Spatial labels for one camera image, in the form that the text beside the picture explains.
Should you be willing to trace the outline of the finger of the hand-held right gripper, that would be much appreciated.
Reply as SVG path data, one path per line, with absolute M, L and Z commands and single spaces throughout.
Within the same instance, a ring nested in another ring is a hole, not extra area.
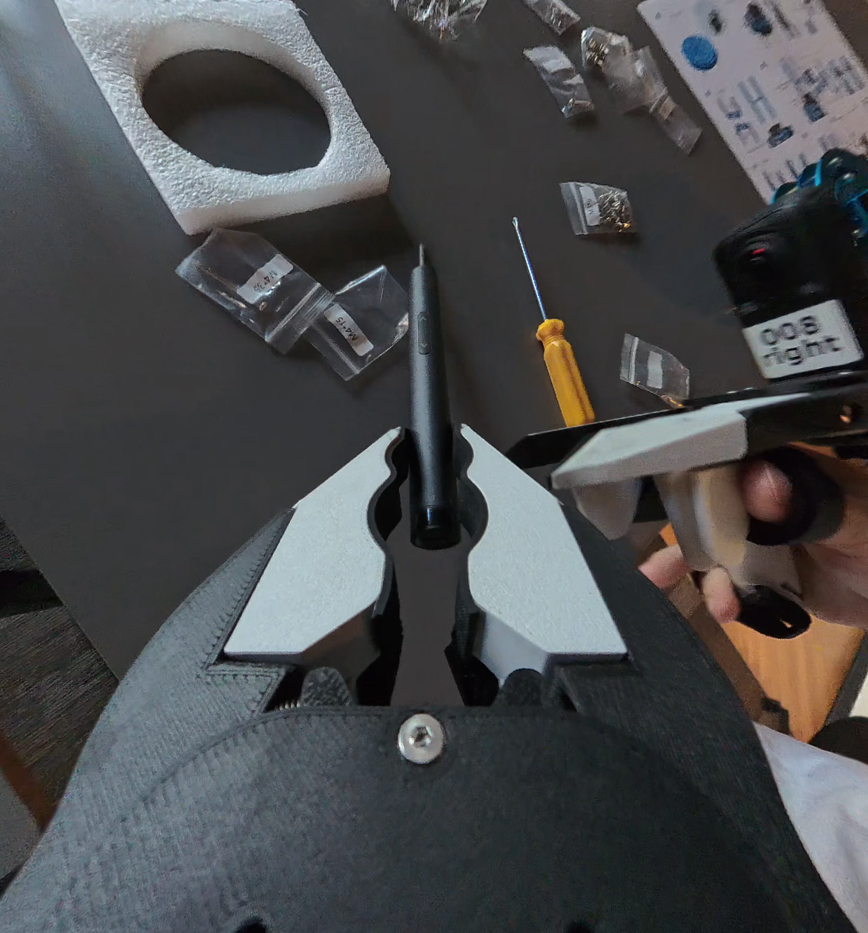
M 568 492 L 608 540 L 626 536 L 647 478 L 686 473 L 744 458 L 746 420 L 726 404 L 676 411 L 598 430 L 557 466 L 552 488 Z
M 679 408 L 663 409 L 621 417 L 593 420 L 582 425 L 565 426 L 528 434 L 506 450 L 506 457 L 522 469 L 534 469 L 561 463 L 580 443 L 595 433 L 612 428 L 630 426 L 652 419 L 678 414 L 692 414 L 701 410 L 732 402 L 747 400 L 747 390 L 693 399 Z

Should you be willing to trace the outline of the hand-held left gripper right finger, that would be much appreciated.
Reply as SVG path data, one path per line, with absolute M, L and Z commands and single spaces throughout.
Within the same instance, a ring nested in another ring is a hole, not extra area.
M 628 649 L 559 500 L 471 427 L 455 431 L 462 529 L 454 651 L 498 687 L 517 672 L 621 662 Z

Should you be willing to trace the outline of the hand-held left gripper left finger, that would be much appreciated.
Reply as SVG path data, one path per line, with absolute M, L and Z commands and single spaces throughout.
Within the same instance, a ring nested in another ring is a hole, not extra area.
M 394 477 L 386 431 L 302 497 L 224 646 L 228 659 L 370 665 L 381 656 L 371 619 L 387 557 L 370 505 Z

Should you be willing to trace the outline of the black electric screwdriver pen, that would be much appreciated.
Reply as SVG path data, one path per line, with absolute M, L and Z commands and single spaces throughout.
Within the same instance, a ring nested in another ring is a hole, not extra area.
M 438 279 L 424 244 L 409 289 L 409 524 L 422 550 L 461 540 Z

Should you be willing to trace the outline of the blue toy robot arm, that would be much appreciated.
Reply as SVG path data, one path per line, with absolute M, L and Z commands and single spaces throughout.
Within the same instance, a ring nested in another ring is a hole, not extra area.
M 835 148 L 805 166 L 795 181 L 779 186 L 771 204 L 794 199 L 796 191 L 822 190 L 839 207 L 852 231 L 856 250 L 868 265 L 868 158 Z

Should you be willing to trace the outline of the dark grey desk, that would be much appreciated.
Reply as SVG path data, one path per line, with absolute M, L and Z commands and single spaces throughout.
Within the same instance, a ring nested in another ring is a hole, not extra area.
M 385 2 L 301 2 L 391 170 L 385 197 L 254 227 L 330 287 L 430 250 L 453 416 L 501 450 L 558 426 L 519 216 L 599 417 L 650 410 L 625 332 L 697 392 L 753 385 L 710 255 L 760 200 L 716 132 L 684 157 L 608 97 L 568 122 L 490 3 L 453 45 Z M 578 237 L 562 182 L 625 190 L 633 234 Z M 357 384 L 281 357 L 175 274 L 194 243 L 113 118 L 53 2 L 0 2 L 0 513 L 123 676 L 175 608 L 275 515 L 407 416 L 402 353 Z

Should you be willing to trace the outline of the person's right hand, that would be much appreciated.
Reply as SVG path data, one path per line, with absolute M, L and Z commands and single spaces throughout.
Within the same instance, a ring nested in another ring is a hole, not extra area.
M 823 454 L 810 456 L 841 487 L 846 504 L 833 535 L 801 545 L 795 552 L 804 605 L 821 621 L 868 633 L 868 470 Z M 789 514 L 790 482 L 767 460 L 746 462 L 740 470 L 740 486 L 751 517 L 778 524 Z M 677 545 L 652 554 L 639 570 L 662 590 L 673 589 L 692 573 Z M 700 590 L 717 622 L 739 621 L 740 602 L 724 569 L 716 567 L 705 574 Z

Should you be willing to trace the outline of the clear plastic parts bag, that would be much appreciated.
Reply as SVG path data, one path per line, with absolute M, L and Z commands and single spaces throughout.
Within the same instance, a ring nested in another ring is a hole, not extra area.
M 438 40 L 456 39 L 474 26 L 487 1 L 390 1 L 401 16 Z
M 683 407 L 691 398 L 688 368 L 661 347 L 629 333 L 623 339 L 619 378 L 669 407 Z
M 564 1 L 521 1 L 556 36 L 580 24 L 580 15 Z
M 589 26 L 580 35 L 580 55 L 585 69 L 602 76 L 621 113 L 646 113 L 684 155 L 694 151 L 702 131 L 671 96 L 649 47 L 637 49 L 626 35 Z
M 594 115 L 589 89 L 567 53 L 557 46 L 545 45 L 524 49 L 522 55 L 537 70 L 565 119 Z

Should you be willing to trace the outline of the clear bag of silver nuts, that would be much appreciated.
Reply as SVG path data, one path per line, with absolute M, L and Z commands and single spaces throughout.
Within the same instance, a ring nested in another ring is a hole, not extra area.
M 559 184 L 573 233 L 578 237 L 633 234 L 633 208 L 625 190 L 577 181 Z

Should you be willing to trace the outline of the printed assembly instruction sheet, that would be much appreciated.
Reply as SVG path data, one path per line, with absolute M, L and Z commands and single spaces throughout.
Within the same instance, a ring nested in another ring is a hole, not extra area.
M 661 49 L 769 203 L 829 150 L 868 160 L 868 69 L 817 1 L 649 1 Z

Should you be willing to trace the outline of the clear labelled screw bag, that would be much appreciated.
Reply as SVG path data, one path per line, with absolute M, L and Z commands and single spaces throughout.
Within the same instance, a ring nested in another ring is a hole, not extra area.
M 334 302 L 267 240 L 236 229 L 214 229 L 175 273 L 282 355 Z
M 409 300 L 381 265 L 337 291 L 304 340 L 342 380 L 363 376 L 409 328 Z

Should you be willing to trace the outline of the white foam block with hole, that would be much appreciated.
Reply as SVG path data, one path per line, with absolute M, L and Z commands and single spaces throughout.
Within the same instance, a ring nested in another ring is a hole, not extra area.
M 387 192 L 390 169 L 298 7 L 282 1 L 59 1 L 56 7 L 115 120 L 188 235 Z M 148 115 L 148 76 L 190 52 L 235 52 L 295 79 L 320 105 L 330 141 L 316 166 L 259 174 L 218 167 Z

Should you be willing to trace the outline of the person's white garment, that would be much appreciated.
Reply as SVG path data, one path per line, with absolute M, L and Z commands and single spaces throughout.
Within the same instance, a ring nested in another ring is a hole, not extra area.
M 868 765 L 754 729 L 818 873 L 856 930 L 868 932 Z

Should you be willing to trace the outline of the yellow handled screwdriver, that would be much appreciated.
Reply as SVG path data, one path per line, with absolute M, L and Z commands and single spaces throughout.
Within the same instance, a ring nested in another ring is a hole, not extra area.
M 531 257 L 521 233 L 518 216 L 512 217 L 511 224 L 540 314 L 541 321 L 536 331 L 536 339 L 543 350 L 545 367 L 555 392 L 560 414 L 568 427 L 591 424 L 595 420 L 594 409 L 573 348 L 568 341 L 565 324 L 563 320 L 548 315 Z

